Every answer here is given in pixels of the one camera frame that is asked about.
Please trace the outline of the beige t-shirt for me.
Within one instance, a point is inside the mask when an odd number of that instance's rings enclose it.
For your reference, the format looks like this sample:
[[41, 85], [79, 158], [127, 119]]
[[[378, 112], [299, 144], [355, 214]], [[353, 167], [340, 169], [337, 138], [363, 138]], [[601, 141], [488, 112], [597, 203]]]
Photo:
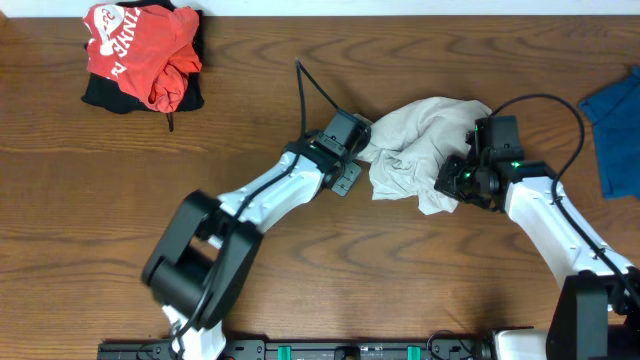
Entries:
[[357, 158], [370, 164], [374, 200], [415, 196], [425, 215], [453, 212], [458, 202], [435, 190], [441, 165], [469, 151], [466, 134], [491, 109], [478, 100], [430, 97], [396, 109], [373, 123]]

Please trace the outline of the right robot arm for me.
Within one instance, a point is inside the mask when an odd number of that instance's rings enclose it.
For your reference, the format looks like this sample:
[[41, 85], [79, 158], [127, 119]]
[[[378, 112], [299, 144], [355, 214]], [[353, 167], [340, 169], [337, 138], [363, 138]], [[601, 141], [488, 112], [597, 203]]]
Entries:
[[505, 213], [561, 289], [549, 328], [495, 331], [493, 358], [638, 358], [639, 270], [589, 225], [546, 163], [451, 156], [435, 188], [461, 203]]

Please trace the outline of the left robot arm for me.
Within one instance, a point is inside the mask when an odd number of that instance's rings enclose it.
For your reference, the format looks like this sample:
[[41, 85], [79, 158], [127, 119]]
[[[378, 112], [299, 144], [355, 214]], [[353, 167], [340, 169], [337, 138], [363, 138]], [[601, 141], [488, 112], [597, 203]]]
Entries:
[[369, 141], [368, 133], [345, 140], [309, 132], [245, 186], [215, 198], [197, 190], [183, 200], [142, 271], [143, 283], [171, 323], [173, 358], [222, 354], [222, 321], [264, 234], [325, 188], [345, 195], [360, 174], [354, 159]]

